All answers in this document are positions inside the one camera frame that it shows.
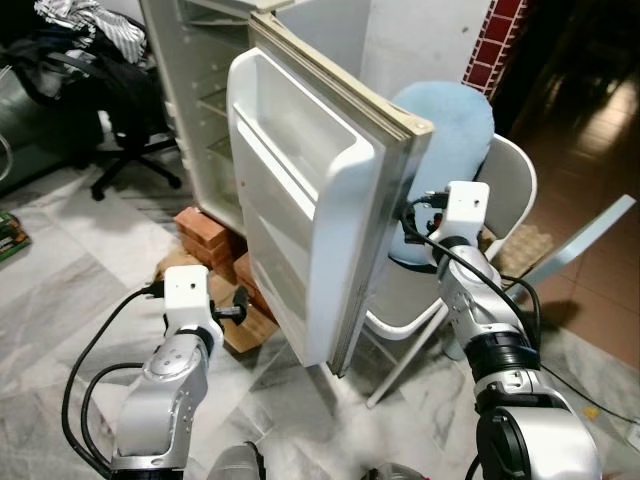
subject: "black cable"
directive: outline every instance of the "black cable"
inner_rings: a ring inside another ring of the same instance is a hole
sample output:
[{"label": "black cable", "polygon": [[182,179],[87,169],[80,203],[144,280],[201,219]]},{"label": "black cable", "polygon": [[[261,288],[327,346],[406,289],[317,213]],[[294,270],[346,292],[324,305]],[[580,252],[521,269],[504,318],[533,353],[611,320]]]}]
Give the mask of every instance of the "black cable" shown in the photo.
[{"label": "black cable", "polygon": [[413,200],[412,202],[409,202],[406,205],[406,207],[402,211],[402,215],[400,216],[400,221],[402,223],[402,228],[405,231],[408,230],[412,234],[419,236],[420,238],[422,238],[425,241],[425,243],[430,245],[432,248],[435,248],[436,250],[440,250],[440,252],[445,254],[450,259],[458,262],[460,265],[462,265],[464,268],[466,268],[471,273],[473,273],[476,277],[478,277],[480,280],[482,280],[487,285],[487,287],[489,287],[491,290],[493,290],[494,293],[496,295],[498,295],[509,306],[509,308],[513,311],[513,313],[516,315],[516,317],[518,317],[518,320],[520,320],[520,323],[522,324],[522,327],[524,328],[525,333],[527,334],[527,337],[529,337],[529,339],[528,339],[529,340],[529,344],[531,346],[533,346],[533,343],[535,343],[535,332],[531,329],[530,323],[527,322],[526,318],[524,318],[524,314],[522,313],[522,311],[513,302],[513,300],[511,300],[509,298],[509,296],[506,293],[504,293],[504,291],[502,290],[500,285],[496,285],[489,277],[487,277],[484,273],[482,273],[476,267],[471,265],[465,259],[463,259],[460,256],[456,255],[451,250],[449,250],[447,247],[444,247],[444,246],[440,245],[438,242],[434,242],[428,236],[423,235],[422,233],[420,233],[416,228],[414,228],[411,225],[411,223],[409,222],[409,220],[407,218],[407,216],[410,213],[411,209],[413,209],[413,207],[415,205],[417,205],[418,203],[428,203],[427,199],[428,199],[428,197],[421,197],[421,198],[418,198],[417,200]]},{"label": "black cable", "polygon": [[87,357],[91,349],[98,342],[102,334],[104,334],[105,330],[111,322],[118,316],[118,314],[122,311],[122,309],[134,298],[149,293],[149,287],[141,288],[140,290],[133,292],[127,298],[125,298],[120,305],[116,307],[116,309],[109,315],[109,318],[104,322],[98,333],[91,339],[89,344],[84,348],[84,350],[80,353],[80,356],[76,360],[76,363],[71,368],[71,372],[69,373],[69,378],[67,380],[67,385],[64,389],[64,396],[62,397],[62,432],[64,433],[67,442],[71,445],[71,448],[82,458],[85,462],[89,464],[91,468],[93,468],[96,472],[98,472],[103,478],[109,478],[111,475],[111,471],[109,469],[108,464],[104,464],[100,459],[95,458],[88,452],[78,441],[78,439],[73,434],[71,430],[71,425],[69,424],[69,401],[71,400],[71,389],[73,388],[73,382],[78,374],[78,370],[80,369],[80,365]]},{"label": "black cable", "polygon": [[472,480],[473,476],[478,469],[478,465],[480,465],[480,457],[478,455],[475,456],[471,465],[469,465],[469,470],[467,470],[467,474],[464,476],[464,480]]},{"label": "black cable", "polygon": [[579,396],[581,396],[582,398],[584,398],[587,402],[595,405],[596,407],[598,407],[600,410],[602,410],[603,412],[607,412],[609,415],[614,416],[616,418],[619,418],[620,420],[624,420],[625,422],[629,422],[629,423],[638,423],[636,420],[629,418],[629,417],[625,417],[624,415],[620,415],[619,413],[613,412],[611,410],[609,410],[607,407],[603,407],[602,405],[600,405],[598,402],[596,402],[595,400],[593,400],[592,398],[590,398],[588,395],[585,395],[584,393],[582,393],[580,390],[578,390],[576,387],[574,387],[573,385],[571,385],[569,382],[567,382],[564,378],[562,378],[560,375],[558,375],[556,372],[554,372],[553,370],[551,370],[549,367],[547,367],[546,365],[540,365],[544,370],[546,370],[547,372],[549,372],[551,375],[553,375],[555,378],[557,378],[558,380],[560,380],[562,383],[564,383],[572,392],[578,394]]},{"label": "black cable", "polygon": [[533,303],[533,316],[535,318],[534,331],[536,332],[536,336],[533,339],[534,347],[536,348],[536,350],[540,350],[540,346],[542,345],[542,307],[540,306],[540,297],[538,297],[538,294],[536,293],[536,289],[533,288],[533,286],[529,282],[519,277],[502,275],[502,279],[508,282],[512,282],[512,285],[509,286],[509,288],[511,288],[513,284],[516,284],[516,283],[519,285],[522,285],[522,287],[529,294],[529,297],[531,297],[531,302]]},{"label": "black cable", "polygon": [[98,382],[102,379],[102,377],[104,377],[105,375],[113,371],[124,370],[126,368],[142,368],[142,363],[131,363],[131,362],[116,363],[115,365],[111,365],[107,368],[103,368],[98,372],[98,374],[95,377],[93,377],[93,379],[91,380],[91,383],[89,383],[89,386],[87,387],[87,390],[84,393],[84,399],[82,400],[82,409],[80,410],[80,430],[82,431],[82,438],[84,440],[84,443],[89,448],[89,451],[91,451],[91,453],[93,454],[93,456],[106,465],[109,465],[110,463],[109,460],[107,460],[105,456],[102,455],[102,452],[100,452],[100,450],[94,443],[93,438],[91,438],[91,432],[89,432],[89,423],[88,423],[89,403],[91,402],[91,395],[93,393],[93,389],[96,387]]}]

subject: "red tile wall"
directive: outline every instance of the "red tile wall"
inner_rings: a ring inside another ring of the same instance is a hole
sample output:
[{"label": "red tile wall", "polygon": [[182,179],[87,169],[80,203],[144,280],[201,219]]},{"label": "red tile wall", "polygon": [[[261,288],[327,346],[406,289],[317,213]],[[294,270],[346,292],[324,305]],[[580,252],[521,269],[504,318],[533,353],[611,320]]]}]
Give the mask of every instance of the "red tile wall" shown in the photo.
[{"label": "red tile wall", "polygon": [[493,0],[462,83],[491,98],[530,0]]}]

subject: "light blue cushion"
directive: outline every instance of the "light blue cushion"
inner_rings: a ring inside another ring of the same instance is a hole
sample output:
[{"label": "light blue cushion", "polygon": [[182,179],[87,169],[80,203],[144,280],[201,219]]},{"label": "light blue cushion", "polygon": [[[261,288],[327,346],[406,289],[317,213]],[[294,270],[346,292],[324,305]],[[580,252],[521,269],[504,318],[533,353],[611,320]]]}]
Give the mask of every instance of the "light blue cushion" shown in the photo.
[{"label": "light blue cushion", "polygon": [[[420,162],[409,200],[426,191],[444,191],[452,180],[473,180],[489,151],[494,133],[491,105],[477,90],[450,82],[415,83],[402,90],[393,103],[419,115],[435,126],[427,152]],[[418,230],[439,212],[416,207]],[[425,247],[404,243],[398,224],[389,255],[404,263],[427,262]]]}]

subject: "refrigerator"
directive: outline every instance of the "refrigerator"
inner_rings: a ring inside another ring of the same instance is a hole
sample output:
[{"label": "refrigerator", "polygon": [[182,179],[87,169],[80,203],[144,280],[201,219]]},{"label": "refrigerator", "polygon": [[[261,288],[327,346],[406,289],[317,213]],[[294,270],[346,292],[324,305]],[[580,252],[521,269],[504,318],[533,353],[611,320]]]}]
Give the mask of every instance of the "refrigerator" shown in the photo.
[{"label": "refrigerator", "polygon": [[300,362],[348,369],[433,131],[358,79],[370,0],[142,0],[200,209]]}]

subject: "striped cloth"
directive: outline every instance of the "striped cloth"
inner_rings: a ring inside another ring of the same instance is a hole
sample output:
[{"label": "striped cloth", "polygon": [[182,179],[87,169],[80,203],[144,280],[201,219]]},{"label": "striped cloth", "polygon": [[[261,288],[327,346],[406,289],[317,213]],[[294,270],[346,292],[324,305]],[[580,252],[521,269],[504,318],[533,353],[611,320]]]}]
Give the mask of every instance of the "striped cloth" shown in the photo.
[{"label": "striped cloth", "polygon": [[80,39],[79,47],[90,46],[99,28],[129,63],[136,64],[142,59],[146,46],[144,32],[95,0],[37,0],[34,9],[49,23],[76,31],[86,28],[88,33]]}]

